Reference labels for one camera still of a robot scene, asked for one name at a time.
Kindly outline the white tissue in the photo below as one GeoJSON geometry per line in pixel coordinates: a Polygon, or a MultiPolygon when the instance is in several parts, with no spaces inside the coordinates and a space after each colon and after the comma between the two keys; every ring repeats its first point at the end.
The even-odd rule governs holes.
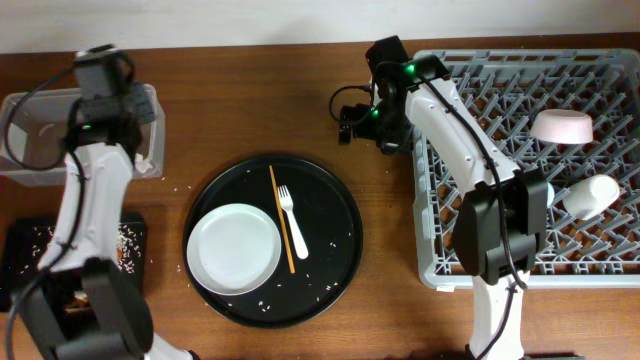
{"type": "Polygon", "coordinates": [[[137,156],[135,158],[135,170],[139,173],[139,174],[146,174],[147,172],[151,171],[153,169],[153,166],[148,163],[143,157],[137,156]]]}

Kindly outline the wooden chopstick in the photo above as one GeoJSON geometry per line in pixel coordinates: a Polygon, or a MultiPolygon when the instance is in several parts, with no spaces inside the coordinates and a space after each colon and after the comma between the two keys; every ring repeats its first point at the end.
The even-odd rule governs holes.
{"type": "Polygon", "coordinates": [[[291,246],[290,246],[290,243],[289,243],[288,231],[287,231],[287,227],[286,227],[286,223],[285,223],[285,219],[284,219],[283,209],[282,209],[281,203],[280,203],[278,187],[277,187],[275,173],[274,173],[272,165],[269,165],[269,173],[270,173],[272,188],[273,188],[273,192],[274,192],[274,197],[275,197],[275,202],[276,202],[276,207],[277,207],[277,213],[278,213],[278,216],[279,216],[279,221],[280,221],[280,226],[281,226],[281,231],[282,231],[282,237],[283,237],[283,243],[284,243],[284,246],[285,246],[285,252],[286,252],[287,261],[288,261],[288,267],[289,267],[290,274],[293,275],[293,274],[296,273],[295,264],[294,264],[294,260],[293,260],[293,256],[292,256],[292,252],[291,252],[291,246]]]}

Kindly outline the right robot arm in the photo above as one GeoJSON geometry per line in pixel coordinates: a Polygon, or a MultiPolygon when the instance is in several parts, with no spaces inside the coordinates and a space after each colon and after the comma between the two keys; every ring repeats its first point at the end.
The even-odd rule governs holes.
{"type": "Polygon", "coordinates": [[[339,141],[372,140],[385,155],[406,151],[415,132],[435,149],[462,203],[451,242],[472,277],[472,359],[521,359],[524,292],[544,245],[548,184],[504,155],[464,105],[435,55],[410,58],[402,41],[376,41],[365,59],[367,104],[342,107],[339,141]]]}

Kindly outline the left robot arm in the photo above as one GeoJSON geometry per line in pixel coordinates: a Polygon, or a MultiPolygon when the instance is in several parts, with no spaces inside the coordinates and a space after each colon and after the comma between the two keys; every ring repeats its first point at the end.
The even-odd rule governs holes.
{"type": "Polygon", "coordinates": [[[36,275],[13,291],[4,347],[14,358],[21,320],[45,359],[194,359],[154,331],[141,291],[117,267],[121,210],[143,136],[154,115],[135,65],[116,46],[80,51],[58,161],[66,182],[54,235],[36,275]]]}

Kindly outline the pink bowl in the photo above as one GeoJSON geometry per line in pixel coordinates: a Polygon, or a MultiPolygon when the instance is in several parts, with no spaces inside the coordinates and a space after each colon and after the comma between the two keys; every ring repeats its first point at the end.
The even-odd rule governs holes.
{"type": "Polygon", "coordinates": [[[543,110],[535,117],[529,134],[549,143],[586,144],[594,139],[593,120],[588,114],[575,110],[543,110]]]}

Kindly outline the white plastic fork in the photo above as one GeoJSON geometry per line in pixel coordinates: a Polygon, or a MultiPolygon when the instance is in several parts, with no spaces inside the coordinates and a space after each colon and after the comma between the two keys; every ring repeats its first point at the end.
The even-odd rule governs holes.
{"type": "Polygon", "coordinates": [[[296,255],[301,260],[307,259],[309,256],[309,250],[294,214],[294,202],[291,193],[289,192],[286,185],[278,186],[277,191],[281,207],[285,211],[288,218],[296,255]]]}

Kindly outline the white round plate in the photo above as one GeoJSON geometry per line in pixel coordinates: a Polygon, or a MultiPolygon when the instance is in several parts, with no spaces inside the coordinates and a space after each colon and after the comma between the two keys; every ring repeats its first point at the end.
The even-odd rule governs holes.
{"type": "Polygon", "coordinates": [[[196,283],[222,296],[247,294],[277,269],[281,235],[255,206],[220,206],[196,222],[187,239],[186,263],[196,283]]]}

